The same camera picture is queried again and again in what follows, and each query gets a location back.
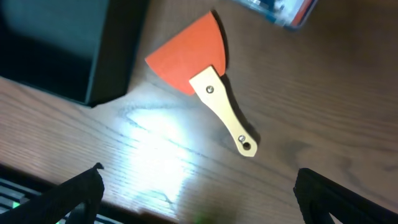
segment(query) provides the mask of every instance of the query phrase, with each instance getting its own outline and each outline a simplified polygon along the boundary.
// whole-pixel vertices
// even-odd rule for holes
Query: scraper
[[[209,12],[146,58],[151,69],[169,85],[185,94],[197,94],[222,120],[238,151],[256,154],[257,143],[237,119],[220,76],[226,58],[220,28]]]

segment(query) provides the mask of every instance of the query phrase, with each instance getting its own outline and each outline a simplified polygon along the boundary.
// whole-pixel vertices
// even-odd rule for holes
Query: metal rivet
[[[240,142],[243,142],[244,140],[246,140],[246,137],[244,137],[244,135],[242,134],[241,136],[238,137],[238,140]]]
[[[206,87],[206,92],[207,93],[213,93],[214,92],[214,87],[212,87],[212,86]]]

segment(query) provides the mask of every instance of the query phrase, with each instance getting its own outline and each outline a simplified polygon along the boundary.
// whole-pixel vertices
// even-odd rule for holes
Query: black object
[[[294,194],[306,224],[333,224],[330,213],[344,224],[396,224],[398,214],[304,168]]]
[[[96,223],[145,223],[135,213],[105,203],[99,204],[98,199],[101,200],[103,193],[102,179],[97,171],[100,168],[101,164],[96,164],[92,169],[56,187],[0,165],[0,223],[93,223],[93,217]],[[87,202],[88,198],[91,198],[91,206],[85,207],[80,202]],[[21,205],[12,209],[13,202]],[[30,220],[15,220],[21,217]],[[44,220],[33,221],[33,218],[39,217]]]
[[[149,0],[0,0],[0,75],[86,106],[126,93]]]
[[[71,210],[66,224],[94,223],[104,193],[97,169],[103,166],[98,163],[47,193],[3,213],[0,223],[54,224]]]

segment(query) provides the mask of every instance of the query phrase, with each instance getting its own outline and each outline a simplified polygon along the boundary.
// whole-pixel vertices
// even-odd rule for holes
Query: hanging hole
[[[251,148],[250,143],[248,143],[248,142],[243,143],[243,149],[244,150],[250,150],[250,148]]]

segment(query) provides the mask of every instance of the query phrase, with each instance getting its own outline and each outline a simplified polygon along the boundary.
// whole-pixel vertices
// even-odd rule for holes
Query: black box
[[[149,0],[0,0],[0,75],[95,106],[126,93]]]

